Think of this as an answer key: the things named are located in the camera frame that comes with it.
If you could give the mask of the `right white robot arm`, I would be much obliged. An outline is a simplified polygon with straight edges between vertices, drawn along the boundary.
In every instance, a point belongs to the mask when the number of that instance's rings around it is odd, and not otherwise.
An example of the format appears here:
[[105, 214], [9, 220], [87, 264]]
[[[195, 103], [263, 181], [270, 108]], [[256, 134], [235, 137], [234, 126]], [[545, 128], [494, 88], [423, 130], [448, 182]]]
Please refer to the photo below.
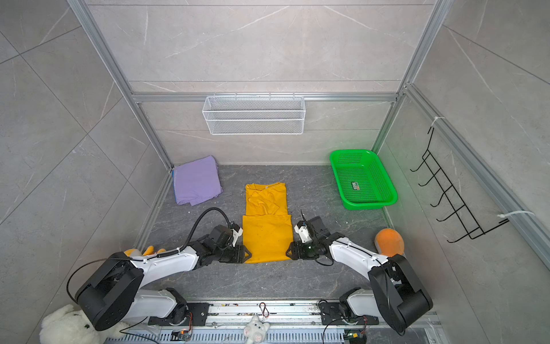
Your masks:
[[368, 280], [369, 290], [355, 288], [340, 297], [337, 322], [382, 318], [395, 332], [403, 334], [433, 308], [431, 296], [403, 255], [388, 257], [372, 252], [341, 233], [318, 236], [307, 243], [291, 242], [286, 256], [292, 260], [317, 260], [324, 256]]

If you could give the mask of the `white plush bear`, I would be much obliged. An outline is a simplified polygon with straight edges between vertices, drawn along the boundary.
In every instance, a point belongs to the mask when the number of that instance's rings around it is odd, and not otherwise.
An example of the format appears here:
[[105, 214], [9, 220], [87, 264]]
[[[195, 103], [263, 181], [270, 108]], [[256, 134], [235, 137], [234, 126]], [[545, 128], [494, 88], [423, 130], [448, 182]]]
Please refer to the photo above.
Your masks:
[[40, 343], [101, 344], [108, 338], [122, 338], [124, 334], [121, 331], [129, 327], [126, 322], [119, 322], [106, 331], [97, 331], [82, 310], [66, 305], [42, 320]]

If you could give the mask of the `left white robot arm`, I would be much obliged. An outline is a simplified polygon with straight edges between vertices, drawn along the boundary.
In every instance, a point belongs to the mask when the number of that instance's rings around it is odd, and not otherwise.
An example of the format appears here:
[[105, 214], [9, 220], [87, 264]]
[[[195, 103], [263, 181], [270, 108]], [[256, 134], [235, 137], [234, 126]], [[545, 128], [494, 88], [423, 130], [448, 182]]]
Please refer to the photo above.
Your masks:
[[188, 313], [186, 300], [173, 288], [147, 290], [145, 286], [212, 262], [245, 263], [252, 253], [239, 243], [241, 235], [235, 224], [229, 228], [219, 225], [184, 248], [151, 255], [116, 252], [76, 292], [76, 302], [96, 331], [133, 318], [157, 318], [179, 325]]

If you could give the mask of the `small white plush toy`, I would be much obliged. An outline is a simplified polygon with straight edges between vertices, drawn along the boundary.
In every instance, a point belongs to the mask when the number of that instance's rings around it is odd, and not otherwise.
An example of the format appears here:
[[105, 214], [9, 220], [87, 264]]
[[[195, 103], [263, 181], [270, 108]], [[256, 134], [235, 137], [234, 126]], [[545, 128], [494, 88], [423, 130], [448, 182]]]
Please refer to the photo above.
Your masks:
[[258, 315], [253, 315], [251, 321], [243, 330], [246, 339], [245, 344], [263, 343], [270, 327], [271, 325], [268, 322], [262, 322]]

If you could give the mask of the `green plastic basket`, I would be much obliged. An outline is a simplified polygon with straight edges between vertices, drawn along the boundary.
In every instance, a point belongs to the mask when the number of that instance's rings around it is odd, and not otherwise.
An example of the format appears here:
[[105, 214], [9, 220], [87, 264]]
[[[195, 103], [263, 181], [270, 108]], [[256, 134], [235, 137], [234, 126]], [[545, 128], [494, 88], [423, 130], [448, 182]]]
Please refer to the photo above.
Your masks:
[[345, 209], [382, 209], [397, 202], [398, 193], [376, 153], [335, 150], [329, 160]]

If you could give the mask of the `yellow plush toy red dress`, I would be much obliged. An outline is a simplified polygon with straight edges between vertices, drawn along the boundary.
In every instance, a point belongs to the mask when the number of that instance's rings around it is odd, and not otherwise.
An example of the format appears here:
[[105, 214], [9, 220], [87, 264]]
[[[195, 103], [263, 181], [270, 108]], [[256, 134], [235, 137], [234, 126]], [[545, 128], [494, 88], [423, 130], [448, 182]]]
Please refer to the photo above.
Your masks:
[[139, 249], [127, 249], [124, 251], [125, 255], [128, 257], [147, 257], [152, 255], [157, 255], [160, 253], [166, 252], [165, 249], [158, 249], [156, 250], [154, 246], [147, 247], [144, 251], [140, 251]]

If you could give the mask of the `yellow t-shirt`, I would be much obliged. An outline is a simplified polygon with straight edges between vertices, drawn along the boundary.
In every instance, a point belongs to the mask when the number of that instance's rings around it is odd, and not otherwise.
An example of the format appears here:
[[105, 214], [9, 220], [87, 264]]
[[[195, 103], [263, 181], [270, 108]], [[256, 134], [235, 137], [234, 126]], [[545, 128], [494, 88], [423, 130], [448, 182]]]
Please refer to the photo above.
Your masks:
[[288, 260], [286, 251], [294, 237], [292, 218], [288, 214], [286, 184], [248, 184], [245, 192], [243, 244], [252, 254], [246, 262], [260, 264]]

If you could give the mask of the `folded purple t-shirt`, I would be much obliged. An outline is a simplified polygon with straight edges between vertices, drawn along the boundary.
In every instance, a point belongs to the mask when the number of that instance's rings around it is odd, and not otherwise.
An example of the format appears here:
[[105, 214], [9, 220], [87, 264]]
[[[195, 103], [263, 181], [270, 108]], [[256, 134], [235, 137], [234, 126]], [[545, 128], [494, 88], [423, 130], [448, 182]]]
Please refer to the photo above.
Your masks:
[[218, 165], [213, 156], [175, 167], [172, 177], [177, 205], [196, 206], [223, 192]]

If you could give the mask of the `orange plush toy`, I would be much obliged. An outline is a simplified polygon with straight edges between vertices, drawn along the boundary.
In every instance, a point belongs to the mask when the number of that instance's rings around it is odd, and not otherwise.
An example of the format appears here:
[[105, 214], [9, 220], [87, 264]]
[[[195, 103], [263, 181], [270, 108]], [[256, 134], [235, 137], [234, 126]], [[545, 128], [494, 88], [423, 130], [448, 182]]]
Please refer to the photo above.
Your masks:
[[394, 229], [382, 229], [375, 236], [375, 247], [380, 255], [393, 257], [404, 255], [405, 242], [402, 236]]

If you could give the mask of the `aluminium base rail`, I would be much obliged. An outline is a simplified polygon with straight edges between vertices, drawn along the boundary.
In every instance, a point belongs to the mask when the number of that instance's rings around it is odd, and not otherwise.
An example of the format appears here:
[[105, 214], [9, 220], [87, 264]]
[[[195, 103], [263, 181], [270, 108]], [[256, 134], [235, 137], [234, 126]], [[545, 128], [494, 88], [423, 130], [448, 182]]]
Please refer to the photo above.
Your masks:
[[270, 328], [265, 343], [447, 343], [434, 311], [404, 332], [394, 331], [381, 315], [345, 318], [338, 301], [202, 300], [188, 305], [192, 319], [179, 326], [160, 320], [125, 331], [118, 343], [244, 343], [244, 327], [258, 316]]

